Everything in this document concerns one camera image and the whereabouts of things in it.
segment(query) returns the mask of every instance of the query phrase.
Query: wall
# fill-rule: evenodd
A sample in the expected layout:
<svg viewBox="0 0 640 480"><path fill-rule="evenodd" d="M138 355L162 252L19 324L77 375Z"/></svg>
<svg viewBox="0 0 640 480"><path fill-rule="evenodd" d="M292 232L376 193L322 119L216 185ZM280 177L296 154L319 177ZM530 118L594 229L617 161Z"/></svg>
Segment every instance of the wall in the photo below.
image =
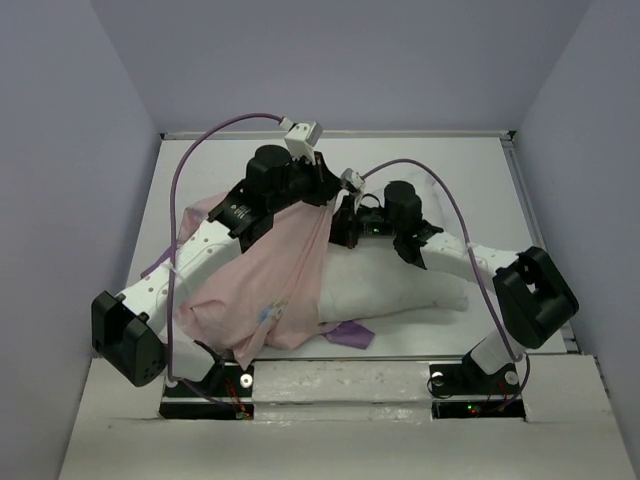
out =
<svg viewBox="0 0 640 480"><path fill-rule="evenodd" d="M328 129L514 129L589 3L92 1L161 131L257 110Z"/></svg>
<svg viewBox="0 0 640 480"><path fill-rule="evenodd" d="M595 0L517 139L543 235L581 302L580 344L600 359L640 474L640 3Z"/></svg>
<svg viewBox="0 0 640 480"><path fill-rule="evenodd" d="M159 139L88 1L0 4L0 478L58 477Z"/></svg>

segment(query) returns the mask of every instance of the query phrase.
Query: black and white robotic arm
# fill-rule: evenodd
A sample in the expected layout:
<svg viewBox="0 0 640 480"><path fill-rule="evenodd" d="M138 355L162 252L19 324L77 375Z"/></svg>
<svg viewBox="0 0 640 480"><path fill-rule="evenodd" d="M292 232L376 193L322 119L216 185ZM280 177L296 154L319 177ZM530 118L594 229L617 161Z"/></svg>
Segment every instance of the black and white robotic arm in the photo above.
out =
<svg viewBox="0 0 640 480"><path fill-rule="evenodd" d="M161 375L169 360L166 309L169 275L175 272L173 304L182 304L226 263L250 248L273 226L274 215L303 201L326 205L340 190L349 192L334 216L330 239L353 248L361 235L393 237L400 257L420 268L476 281L467 245L422 219L420 199L406 182L391 182L385 206L359 207L364 182L348 169L340 177L314 152L316 123L283 121L287 149L260 147L246 176L176 252L147 277L117 295L101 293L91 306L94 349L135 386ZM578 303L544 250L524 253L473 246L484 283L497 298L512 353L539 348L578 309ZM173 375L211 391L224 362L206 345L180 338L172 344ZM460 382L483 383L513 361L499 331L489 334L463 358Z"/></svg>

